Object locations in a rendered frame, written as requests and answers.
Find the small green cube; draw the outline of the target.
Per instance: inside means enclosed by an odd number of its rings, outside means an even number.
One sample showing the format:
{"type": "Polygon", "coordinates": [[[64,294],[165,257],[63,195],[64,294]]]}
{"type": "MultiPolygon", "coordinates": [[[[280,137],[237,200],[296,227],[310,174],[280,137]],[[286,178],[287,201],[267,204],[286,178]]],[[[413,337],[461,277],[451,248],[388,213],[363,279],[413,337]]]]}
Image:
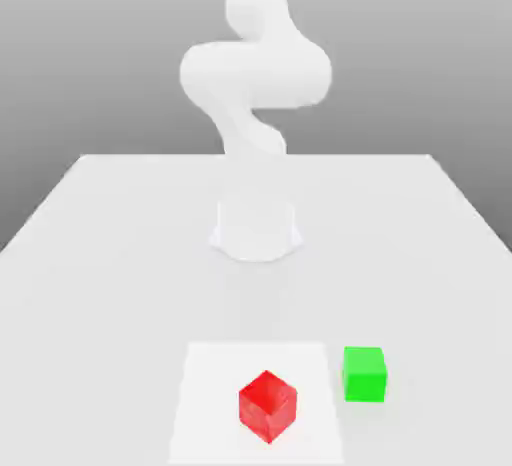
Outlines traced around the small green cube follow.
{"type": "Polygon", "coordinates": [[[381,348],[344,348],[342,381],[346,401],[383,403],[387,380],[388,371],[381,348]]]}

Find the small red cube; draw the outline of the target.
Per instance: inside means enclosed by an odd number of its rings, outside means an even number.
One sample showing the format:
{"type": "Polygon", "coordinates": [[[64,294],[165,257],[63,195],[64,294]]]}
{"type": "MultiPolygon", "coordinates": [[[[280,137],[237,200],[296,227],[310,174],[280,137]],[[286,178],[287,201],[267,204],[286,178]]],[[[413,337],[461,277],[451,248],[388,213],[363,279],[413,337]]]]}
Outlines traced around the small red cube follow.
{"type": "Polygon", "coordinates": [[[271,444],[297,418],[298,392],[265,370],[238,393],[239,420],[271,444]]]}

